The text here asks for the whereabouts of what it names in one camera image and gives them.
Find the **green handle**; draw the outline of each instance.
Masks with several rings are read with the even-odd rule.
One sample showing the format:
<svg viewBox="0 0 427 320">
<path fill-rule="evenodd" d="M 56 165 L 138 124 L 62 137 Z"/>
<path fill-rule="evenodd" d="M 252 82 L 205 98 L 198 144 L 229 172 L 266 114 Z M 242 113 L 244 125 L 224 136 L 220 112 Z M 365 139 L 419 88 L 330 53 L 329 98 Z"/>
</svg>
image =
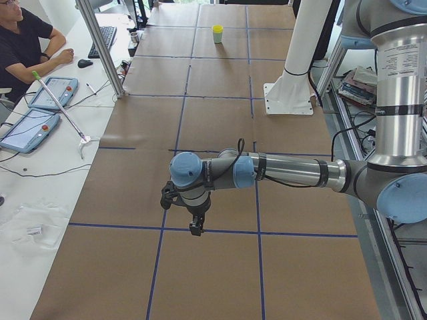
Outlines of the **green handle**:
<svg viewBox="0 0 427 320">
<path fill-rule="evenodd" d="M 32 74 L 33 74 L 33 76 L 34 76 L 34 78 L 36 80 L 41 80 L 41 78 L 40 78 L 39 74 L 37 73 L 37 71 L 33 71 Z"/>
</svg>

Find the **wristwatch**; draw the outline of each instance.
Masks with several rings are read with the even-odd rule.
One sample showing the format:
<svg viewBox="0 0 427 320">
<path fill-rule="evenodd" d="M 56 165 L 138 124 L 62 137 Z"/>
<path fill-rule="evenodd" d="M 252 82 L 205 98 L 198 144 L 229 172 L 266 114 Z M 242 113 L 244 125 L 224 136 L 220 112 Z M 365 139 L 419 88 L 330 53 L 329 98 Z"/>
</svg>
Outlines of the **wristwatch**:
<svg viewBox="0 0 427 320">
<path fill-rule="evenodd" d="M 51 58 L 50 58 L 50 56 L 48 56 L 46 53 L 44 53 L 44 52 L 42 52 L 42 53 L 40 53 L 40 56 L 42 56 L 42 57 L 46 57 L 47 58 L 47 60 L 50 60 Z"/>
</svg>

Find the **white desk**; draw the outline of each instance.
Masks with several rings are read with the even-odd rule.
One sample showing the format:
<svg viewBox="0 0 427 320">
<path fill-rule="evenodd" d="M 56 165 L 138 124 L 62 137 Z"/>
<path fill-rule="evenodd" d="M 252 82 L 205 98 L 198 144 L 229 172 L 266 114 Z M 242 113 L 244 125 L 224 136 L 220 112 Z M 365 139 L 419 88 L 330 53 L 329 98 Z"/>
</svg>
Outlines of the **white desk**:
<svg viewBox="0 0 427 320">
<path fill-rule="evenodd" d="M 129 60 L 127 19 L 118 14 L 100 14 L 97 18 L 100 25 L 117 26 L 116 41 L 110 51 L 115 65 L 119 65 L 122 59 Z M 79 90 L 71 104 L 91 94 L 86 83 L 98 90 L 107 81 L 100 59 L 93 59 L 93 65 L 85 69 L 77 67 L 79 59 L 87 58 L 91 44 L 89 31 L 80 19 L 67 35 L 65 45 L 75 50 L 73 63 L 58 67 L 49 74 L 79 79 Z M 36 82 L 29 92 L 38 88 Z M 96 96 L 70 108 L 69 114 L 86 135 L 100 137 L 107 126 L 114 100 L 110 85 Z M 20 113 L 27 111 L 24 100 L 15 110 Z M 19 118 L 20 115 L 12 113 L 7 122 L 14 123 Z M 0 134 L 6 130 L 8 128 L 3 126 Z M 83 148 L 85 159 L 82 160 L 79 141 L 79 135 L 62 115 L 58 128 L 34 152 L 19 154 L 0 162 L 0 166 L 25 175 L 43 175 L 91 164 L 98 142 L 90 142 Z M 14 151 L 2 150 L 0 160 L 14 154 Z M 5 203 L 0 207 L 0 319 L 30 318 L 89 168 L 86 166 L 63 175 L 39 178 L 20 177 L 0 169 L 0 194 L 5 197 Z M 27 228 L 40 225 L 42 234 L 27 234 Z"/>
</svg>

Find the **pen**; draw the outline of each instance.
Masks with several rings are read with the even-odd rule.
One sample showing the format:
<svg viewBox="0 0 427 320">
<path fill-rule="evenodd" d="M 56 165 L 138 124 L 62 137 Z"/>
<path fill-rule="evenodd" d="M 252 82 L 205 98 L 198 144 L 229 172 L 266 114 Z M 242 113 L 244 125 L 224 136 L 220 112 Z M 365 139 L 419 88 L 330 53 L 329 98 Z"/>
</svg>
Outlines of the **pen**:
<svg viewBox="0 0 427 320">
<path fill-rule="evenodd" d="M 88 84 L 88 83 L 86 83 L 86 85 L 87 85 L 87 87 L 88 87 L 89 89 L 91 89 L 91 91 L 93 92 L 93 94 L 94 94 L 94 95 L 96 95 L 96 91 L 95 91 L 95 89 L 94 89 L 90 84 Z"/>
</svg>

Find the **black t-shirt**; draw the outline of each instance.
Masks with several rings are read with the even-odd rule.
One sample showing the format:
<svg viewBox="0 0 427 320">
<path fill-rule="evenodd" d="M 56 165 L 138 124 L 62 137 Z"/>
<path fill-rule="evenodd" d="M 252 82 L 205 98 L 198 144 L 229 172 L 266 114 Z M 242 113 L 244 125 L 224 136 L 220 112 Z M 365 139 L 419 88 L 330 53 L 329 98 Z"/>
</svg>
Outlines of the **black t-shirt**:
<svg viewBox="0 0 427 320">
<path fill-rule="evenodd" d="M 7 72 L 6 67 L 16 63 L 26 67 L 40 64 L 39 37 L 48 39 L 53 29 L 28 10 L 21 10 L 24 19 L 18 22 L 20 34 L 0 26 L 0 88 L 12 88 L 12 92 L 6 94 L 12 101 L 23 95 L 29 85 Z"/>
</svg>

